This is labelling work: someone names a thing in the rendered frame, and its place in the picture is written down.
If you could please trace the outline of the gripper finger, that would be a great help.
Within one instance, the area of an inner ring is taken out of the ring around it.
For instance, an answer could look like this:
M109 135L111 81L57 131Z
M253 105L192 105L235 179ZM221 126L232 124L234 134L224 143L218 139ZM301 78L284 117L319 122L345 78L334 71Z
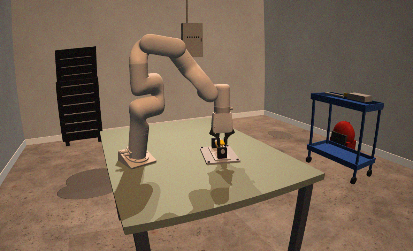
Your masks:
M229 138L229 136L230 135L232 135L232 134L234 134L235 133L235 131L234 131L234 129L233 129L233 131L231 132L231 133L225 133L224 134L224 143L225 143L225 147L227 146L227 141L228 141L228 138Z
M212 128L211 128L211 131L209 132L209 134L216 138L216 145L218 145L220 147L220 134L213 133Z

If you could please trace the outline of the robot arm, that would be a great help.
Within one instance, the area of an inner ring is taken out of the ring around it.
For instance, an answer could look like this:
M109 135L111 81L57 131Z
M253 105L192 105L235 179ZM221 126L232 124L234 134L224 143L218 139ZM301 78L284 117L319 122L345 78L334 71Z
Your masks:
M147 34L133 46L129 57L130 89L133 95L151 94L136 99L129 105L129 146L119 151L129 161L143 163L149 159L147 149L149 124L146 119L163 113L165 109L163 79L157 73L148 73L149 54L168 56L180 73L197 89L197 95L206 102L214 102L214 112L229 113L230 86L214 85L210 78L186 50L178 38Z

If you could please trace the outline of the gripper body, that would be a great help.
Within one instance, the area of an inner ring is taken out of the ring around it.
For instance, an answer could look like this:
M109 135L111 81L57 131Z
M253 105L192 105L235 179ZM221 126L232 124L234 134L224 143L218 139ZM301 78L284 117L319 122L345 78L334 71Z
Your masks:
M211 128L213 133L231 133L233 131L233 119L229 113L212 113Z

